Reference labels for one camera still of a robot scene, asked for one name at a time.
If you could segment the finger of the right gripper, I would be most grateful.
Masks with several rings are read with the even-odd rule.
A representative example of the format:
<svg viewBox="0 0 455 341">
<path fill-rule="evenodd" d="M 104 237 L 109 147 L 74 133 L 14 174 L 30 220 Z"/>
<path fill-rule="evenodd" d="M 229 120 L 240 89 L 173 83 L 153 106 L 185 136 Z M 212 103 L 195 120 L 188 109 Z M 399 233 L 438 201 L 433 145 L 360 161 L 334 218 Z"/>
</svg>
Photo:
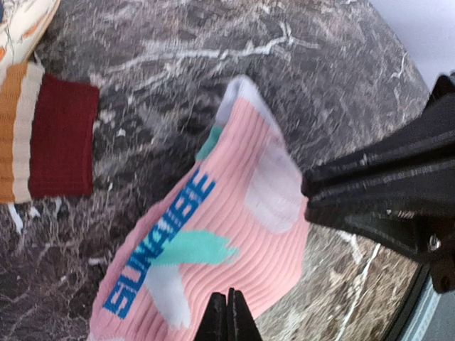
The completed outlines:
<svg viewBox="0 0 455 341">
<path fill-rule="evenodd" d="M 440 76 L 422 113 L 382 140 L 305 171 L 302 193 L 454 157 L 454 77 Z"/>
<path fill-rule="evenodd" d="M 307 221 L 377 242 L 429 266 L 434 290 L 454 290 L 454 171 L 341 178 L 304 176 Z"/>
</svg>

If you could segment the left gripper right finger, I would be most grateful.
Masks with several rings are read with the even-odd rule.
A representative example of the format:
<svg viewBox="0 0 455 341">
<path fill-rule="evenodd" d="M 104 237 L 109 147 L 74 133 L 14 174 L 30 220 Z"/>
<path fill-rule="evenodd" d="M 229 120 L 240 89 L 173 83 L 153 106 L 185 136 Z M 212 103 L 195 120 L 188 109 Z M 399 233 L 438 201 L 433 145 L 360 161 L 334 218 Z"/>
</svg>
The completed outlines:
<svg viewBox="0 0 455 341">
<path fill-rule="evenodd" d="M 241 291 L 231 288 L 227 300 L 227 340 L 262 341 Z"/>
</svg>

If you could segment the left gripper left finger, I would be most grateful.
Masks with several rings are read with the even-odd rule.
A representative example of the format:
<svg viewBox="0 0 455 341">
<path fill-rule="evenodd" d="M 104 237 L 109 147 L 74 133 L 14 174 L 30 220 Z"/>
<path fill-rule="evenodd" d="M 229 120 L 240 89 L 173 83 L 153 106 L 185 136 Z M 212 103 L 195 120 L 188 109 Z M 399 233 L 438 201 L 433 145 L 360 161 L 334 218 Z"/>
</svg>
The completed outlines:
<svg viewBox="0 0 455 341">
<path fill-rule="evenodd" d="M 226 296 L 212 293 L 194 341 L 226 341 L 228 339 Z"/>
</svg>

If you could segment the pink patterned sock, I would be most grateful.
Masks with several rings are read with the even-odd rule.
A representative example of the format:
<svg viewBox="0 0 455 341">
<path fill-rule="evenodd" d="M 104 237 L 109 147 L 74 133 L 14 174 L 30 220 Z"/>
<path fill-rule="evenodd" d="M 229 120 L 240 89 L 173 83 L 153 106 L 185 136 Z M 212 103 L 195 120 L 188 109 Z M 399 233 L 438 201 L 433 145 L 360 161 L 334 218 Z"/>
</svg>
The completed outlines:
<svg viewBox="0 0 455 341">
<path fill-rule="evenodd" d="M 260 316 L 301 278 L 301 180 L 256 84 L 235 77 L 192 169 L 109 265 L 89 339 L 192 340 L 212 293 L 231 288 Z"/>
</svg>

